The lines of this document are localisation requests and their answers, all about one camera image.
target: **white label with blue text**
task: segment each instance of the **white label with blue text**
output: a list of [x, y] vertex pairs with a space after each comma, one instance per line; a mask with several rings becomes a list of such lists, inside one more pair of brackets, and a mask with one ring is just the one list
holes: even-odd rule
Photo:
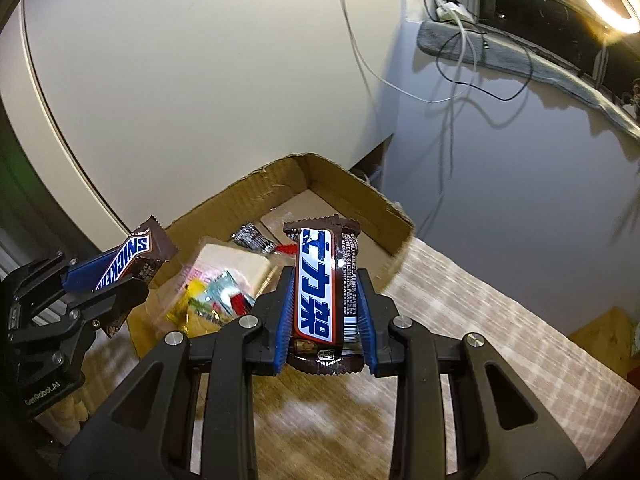
[[129, 264], [136, 256], [151, 251], [151, 234], [147, 231], [144, 234], [132, 236], [123, 243], [116, 255], [111, 260], [109, 267], [104, 271], [100, 281], [95, 286], [95, 290], [103, 288], [117, 282], [129, 267]]
[[335, 343], [334, 243], [329, 230], [302, 229], [296, 268], [296, 332]]

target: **barcode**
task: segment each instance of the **barcode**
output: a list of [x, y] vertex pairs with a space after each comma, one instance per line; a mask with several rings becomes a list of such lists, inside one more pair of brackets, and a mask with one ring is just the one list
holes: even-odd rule
[[358, 341], [358, 318], [356, 316], [344, 316], [344, 342], [355, 343]]

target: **window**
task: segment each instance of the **window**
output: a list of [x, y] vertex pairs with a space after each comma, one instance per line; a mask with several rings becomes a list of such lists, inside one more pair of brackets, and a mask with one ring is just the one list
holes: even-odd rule
[[640, 123], [640, 34], [607, 40], [610, 29], [584, 0], [460, 1], [479, 23], [521, 38]]

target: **wooden floor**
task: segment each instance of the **wooden floor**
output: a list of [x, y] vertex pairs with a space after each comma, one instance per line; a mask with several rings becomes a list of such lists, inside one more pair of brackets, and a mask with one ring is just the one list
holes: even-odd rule
[[640, 366], [640, 360], [630, 357], [634, 330], [635, 325], [626, 312], [615, 306], [571, 334], [569, 339], [626, 379], [631, 370]]

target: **white cable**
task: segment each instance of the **white cable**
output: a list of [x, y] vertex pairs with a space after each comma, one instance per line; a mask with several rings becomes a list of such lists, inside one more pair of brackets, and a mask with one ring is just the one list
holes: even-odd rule
[[[455, 99], [456, 97], [459, 97], [463, 93], [465, 93], [465, 91], [463, 90], [462, 92], [459, 92], [459, 93], [453, 95], [452, 97], [447, 97], [446, 99], [440, 99], [440, 100], [437, 100], [437, 101], [429, 101], [427, 99], [423, 99], [421, 97], [413, 95], [413, 94], [407, 92], [406, 90], [402, 90], [401, 88], [399, 88], [398, 86], [394, 85], [393, 83], [390, 83], [386, 79], [380, 77], [367, 64], [367, 61], [364, 59], [364, 56], [360, 52], [360, 48], [358, 47], [358, 42], [356, 41], [356, 37], [355, 37], [355, 35], [353, 33], [353, 29], [351, 28], [351, 20], [349, 19], [349, 13], [347, 12], [347, 1], [346, 0], [340, 0], [340, 5], [342, 7], [342, 15], [344, 16], [344, 21], [345, 21], [345, 23], [347, 25], [349, 38], [351, 40], [351, 46], [353, 47], [356, 55], [358, 56], [358, 58], [360, 59], [360, 62], [364, 65], [364, 67], [369, 71], [369, 73], [373, 77], [378, 79], [381, 83], [384, 83], [385, 85], [390, 86], [394, 90], [399, 91], [401, 94], [404, 94], [404, 95], [406, 95], [408, 97], [411, 97], [411, 98], [416, 99], [416, 100], [418, 100], [420, 102], [427, 103], [427, 104], [430, 104], [430, 105], [437, 104], [437, 103], [445, 103], [447, 101], [451, 101], [452, 99]], [[462, 22], [460, 21], [460, 19], [457, 16], [456, 16], [456, 20], [458, 21], [458, 25], [460, 26], [460, 30], [461, 30], [461, 34], [462, 34], [462, 38], [463, 38], [462, 47], [460, 49], [460, 56], [458, 57], [458, 62], [456, 63], [456, 74], [458, 74], [458, 72], [460, 70], [460, 67], [462, 66], [462, 62], [463, 62], [463, 59], [465, 57], [465, 49], [466, 49], [466, 44], [467, 43], [471, 47], [472, 53], [474, 55], [474, 70], [473, 70], [471, 79], [469, 80], [469, 83], [457, 83], [457, 82], [454, 82], [453, 86], [455, 87], [455, 85], [457, 85], [457, 84], [465, 85], [465, 86], [468, 87], [466, 92], [469, 92], [471, 90], [471, 86], [470, 85], [473, 82], [473, 79], [475, 78], [476, 74], [478, 73], [478, 58], [477, 58], [476, 50], [474, 49], [473, 44], [471, 43], [471, 40], [469, 39], [468, 35], [466, 34], [466, 30], [462, 26]]]

